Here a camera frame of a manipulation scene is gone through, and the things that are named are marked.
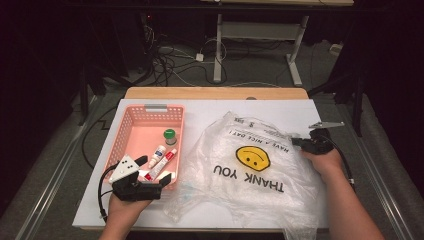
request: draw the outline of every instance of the smiley face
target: smiley face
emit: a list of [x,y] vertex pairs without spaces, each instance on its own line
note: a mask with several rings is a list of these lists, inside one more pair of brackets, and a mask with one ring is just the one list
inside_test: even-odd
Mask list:
[[237,159],[256,171],[262,171],[271,165],[268,154],[259,147],[245,146],[237,149]]

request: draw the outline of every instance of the white plastic bag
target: white plastic bag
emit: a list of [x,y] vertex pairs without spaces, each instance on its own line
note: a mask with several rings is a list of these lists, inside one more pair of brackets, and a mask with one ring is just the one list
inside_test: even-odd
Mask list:
[[178,221],[200,202],[226,207],[246,226],[280,226],[286,239],[314,239],[320,178],[289,136],[270,123],[228,112],[181,159],[165,214]]

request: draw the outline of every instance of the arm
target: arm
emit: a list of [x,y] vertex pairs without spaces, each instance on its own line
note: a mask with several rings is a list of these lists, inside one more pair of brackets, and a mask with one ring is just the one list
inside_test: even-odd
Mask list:
[[324,155],[301,151],[327,185],[330,235],[333,239],[384,239],[344,176],[339,152]]
[[109,216],[100,239],[125,240],[140,213],[151,202],[152,201],[121,201],[115,194],[112,194],[109,199]]

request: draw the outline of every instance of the small container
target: small container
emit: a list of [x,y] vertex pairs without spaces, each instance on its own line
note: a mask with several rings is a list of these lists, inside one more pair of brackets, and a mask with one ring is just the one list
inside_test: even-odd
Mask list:
[[165,151],[166,151],[166,147],[159,145],[155,152],[152,155],[152,158],[149,161],[149,168],[152,168],[153,166],[156,165],[156,163],[158,163],[163,156],[165,155]]
[[156,164],[156,166],[152,170],[150,170],[149,173],[144,175],[144,178],[149,180],[149,181],[155,180],[156,177],[159,175],[159,173],[163,170],[165,165],[167,163],[169,163],[174,158],[176,153],[177,153],[177,149],[172,149],[172,151],[168,152],[165,155],[165,157],[162,158],[162,160],[160,160],[160,162],[158,164]]
[[168,146],[172,146],[177,142],[174,129],[166,129],[165,132],[163,132],[163,136],[165,137],[165,143]]

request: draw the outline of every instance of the wooden table edge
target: wooden table edge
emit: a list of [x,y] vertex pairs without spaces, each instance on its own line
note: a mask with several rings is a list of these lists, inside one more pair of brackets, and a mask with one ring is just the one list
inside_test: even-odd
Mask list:
[[125,99],[309,99],[303,88],[241,88],[241,87],[131,87]]

